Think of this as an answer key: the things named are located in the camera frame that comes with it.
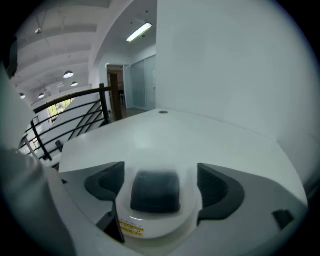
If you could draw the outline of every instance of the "fluorescent light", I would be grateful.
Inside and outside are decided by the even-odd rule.
[[[63,78],[71,78],[74,76],[74,73],[70,70],[68,70],[67,72],[64,73]]]
[[[150,23],[144,24],[142,27],[140,27],[136,32],[134,32],[132,35],[130,35],[127,39],[128,42],[131,42],[133,39],[137,38],[138,36],[142,35],[144,32],[146,32],[148,29],[150,29],[152,25]]]

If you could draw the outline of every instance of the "floor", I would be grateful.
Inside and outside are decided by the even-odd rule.
[[[121,113],[122,113],[122,118],[129,118],[135,115],[142,114],[144,112],[147,112],[146,110],[143,110],[141,108],[136,108],[136,107],[130,107],[126,108],[125,106],[121,105]],[[110,113],[110,120],[113,123],[115,121],[115,118],[112,113]]]

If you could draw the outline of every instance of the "window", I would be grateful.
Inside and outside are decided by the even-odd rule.
[[[66,109],[66,107],[68,107],[70,105],[70,103],[74,101],[74,99],[75,98],[67,99],[67,100],[62,101],[58,104],[55,104],[55,105],[48,107],[49,115],[51,118],[53,117],[51,119],[52,122],[54,122],[57,119],[56,115],[62,113]]]

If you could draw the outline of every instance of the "railing bar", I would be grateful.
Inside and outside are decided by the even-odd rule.
[[[88,112],[90,112],[91,110],[93,110],[93,109],[96,107],[96,105],[97,105],[97,103],[95,103],[95,104],[88,110]],[[70,141],[70,139],[72,138],[72,136],[75,134],[77,128],[81,125],[81,122],[82,122],[82,121],[83,121],[83,119],[77,124],[77,126],[75,127],[75,130],[74,130],[73,133],[70,135],[68,141]]]
[[[31,127],[32,127],[32,130],[33,130],[33,132],[34,132],[35,137],[37,138],[37,140],[38,140],[38,142],[39,142],[39,144],[40,144],[40,147],[42,148],[42,150],[43,150],[43,152],[44,152],[44,155],[45,155],[50,161],[52,161],[51,156],[49,155],[47,149],[45,148],[45,145],[42,143],[42,141],[41,141],[41,139],[40,139],[40,137],[39,137],[39,135],[38,135],[38,132],[37,132],[37,129],[36,129],[36,127],[35,127],[35,124],[34,124],[34,121],[33,121],[33,120],[31,121]]]
[[[100,115],[102,114],[102,112],[100,114],[98,114],[94,119],[93,121],[97,120],[98,117],[100,117]],[[88,126],[88,128],[86,129],[86,131],[84,132],[84,134],[90,129],[91,127],[91,124]]]
[[[60,148],[63,148],[63,147],[64,147],[64,145],[58,146],[57,148],[49,151],[49,154],[51,154],[51,153],[53,153],[53,152],[55,152],[55,151],[57,151],[57,150],[59,150]]]
[[[32,138],[31,140],[29,140],[29,143],[30,142],[33,142],[34,141],[34,139],[36,139],[37,137],[34,137],[34,138]]]
[[[91,113],[86,113],[86,114],[80,115],[80,116],[78,116],[78,117],[75,117],[75,118],[73,118],[73,119],[70,119],[70,120],[68,120],[68,121],[65,121],[65,122],[63,122],[63,123],[61,123],[61,124],[58,124],[57,126],[51,128],[51,129],[48,129],[48,130],[44,131],[43,133],[39,134],[39,136],[45,135],[46,133],[48,133],[48,132],[50,132],[50,131],[52,131],[52,130],[60,127],[60,126],[63,126],[63,125],[65,125],[65,124],[67,124],[67,123],[70,123],[70,122],[72,122],[72,121],[74,121],[74,120],[77,120],[77,119],[79,119],[79,118],[83,118],[83,117],[85,117],[85,116],[88,116],[88,115],[94,114],[94,113],[98,113],[98,112],[102,112],[102,110],[97,110],[97,111],[94,111],[94,112],[91,112]]]
[[[48,107],[51,107],[52,105],[64,102],[66,100],[70,100],[76,97],[81,97],[81,96],[85,96],[85,95],[89,95],[89,94],[95,94],[95,93],[99,93],[99,92],[108,92],[111,91],[110,87],[103,87],[103,88],[97,88],[97,89],[91,89],[91,90],[84,90],[84,91],[80,91],[80,92],[76,92],[73,94],[69,94],[66,95],[64,97],[61,98],[57,98],[51,102],[48,102],[40,107],[37,107],[36,109],[34,109],[33,111],[37,114],[39,112],[41,112],[42,110],[47,109]]]
[[[94,115],[90,116],[90,117],[88,118],[88,120],[84,123],[84,125],[88,124],[89,121],[91,120],[91,118],[92,118],[93,116],[94,116]],[[79,135],[81,135],[81,132],[82,132],[83,130],[84,130],[84,127],[80,129],[80,131],[78,132],[78,134],[77,134],[76,137],[78,137]]]
[[[103,89],[105,85],[103,83],[100,83],[99,87]],[[106,102],[106,94],[103,91],[101,91],[99,95],[100,95],[101,108],[103,111],[103,117],[105,119],[105,123],[109,124],[109,113],[108,113],[107,102]]]
[[[24,143],[24,144],[22,144],[22,146],[19,148],[19,149],[22,149],[24,146],[26,146],[27,144],[26,143]]]
[[[22,148],[23,148],[24,146],[26,146],[26,145],[27,145],[26,143],[25,143],[24,145],[22,145],[22,147],[20,147],[19,150],[22,149]],[[36,147],[36,145],[34,145],[34,146],[35,146],[35,149],[34,149],[35,151],[38,150],[38,149],[40,149],[40,147]]]
[[[90,105],[90,104],[95,104],[95,103],[97,103],[97,102],[99,102],[99,101],[100,101],[100,100],[96,100],[96,101],[92,101],[92,102],[89,102],[89,103],[86,103],[86,104],[83,104],[83,105],[80,105],[80,106],[76,106],[76,107],[67,109],[66,111],[63,111],[63,112],[61,112],[61,113],[59,113],[59,114],[55,114],[55,115],[53,115],[53,116],[51,116],[51,117],[49,117],[49,118],[47,118],[47,119],[45,119],[45,120],[42,120],[42,121],[39,122],[36,126],[38,126],[38,125],[40,125],[40,124],[42,124],[42,123],[44,123],[44,122],[46,122],[46,121],[48,121],[48,120],[56,117],[56,116],[62,115],[62,114],[64,114],[64,113],[66,113],[66,112],[69,112],[69,111],[71,111],[71,110],[75,110],[75,109],[78,109],[78,108],[81,108],[81,107],[84,107],[84,106],[87,106],[87,105]]]
[[[91,123],[87,123],[87,124],[85,124],[85,125],[83,125],[83,126],[87,126],[87,125],[90,125],[90,124],[93,124],[93,123],[96,123],[96,122],[99,122],[99,121],[102,121],[102,120],[104,120],[104,118],[103,118],[103,119],[99,119],[99,120],[97,120],[97,121],[93,121],[93,122],[91,122]],[[78,128],[75,128],[75,129],[72,129],[72,130],[70,130],[70,131],[67,131],[67,132],[65,132],[65,133],[63,133],[63,134],[61,134],[61,135],[59,135],[58,137],[55,137],[55,138],[53,138],[53,139],[49,140],[48,142],[46,142],[46,143],[45,143],[45,144],[43,144],[43,145],[45,146],[45,145],[47,145],[47,144],[49,144],[49,143],[51,143],[51,142],[55,141],[56,139],[61,138],[62,136],[65,136],[65,135],[67,135],[67,134],[69,134],[69,133],[72,133],[74,130],[77,130],[77,129],[82,128],[83,126],[79,126]]]

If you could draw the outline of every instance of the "white ceiling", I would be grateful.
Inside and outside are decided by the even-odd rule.
[[[30,104],[41,104],[47,97],[63,94],[73,81],[81,87],[89,85],[88,63],[92,47],[100,35],[97,29],[105,25],[108,15],[112,15],[112,6],[122,6],[129,0],[47,0],[22,24],[16,33],[18,41],[18,69],[11,79],[19,93],[26,95]],[[122,51],[138,45],[145,38],[138,38],[131,43],[126,39],[141,25],[149,22],[155,30],[157,23],[157,0],[134,0],[118,16],[104,39],[100,51]],[[155,37],[147,32],[146,37]],[[74,76],[64,79],[66,71]],[[38,99],[39,93],[46,97]]]
[[[35,103],[36,94],[51,85],[64,83],[61,92],[71,89],[73,80],[88,86],[93,39],[109,5],[110,0],[47,0],[39,6],[16,33],[18,69],[11,81],[17,91]],[[41,34],[35,34],[38,28]],[[63,79],[67,70],[74,76]]]
[[[152,27],[144,34],[145,37],[152,36],[155,38],[157,3],[157,0],[134,0],[117,18],[104,38],[97,53],[95,64],[98,65],[104,55],[110,53],[121,55],[125,51],[128,54],[131,48],[142,44],[145,38],[137,38],[130,43],[127,42],[127,38],[146,22],[151,23]]]

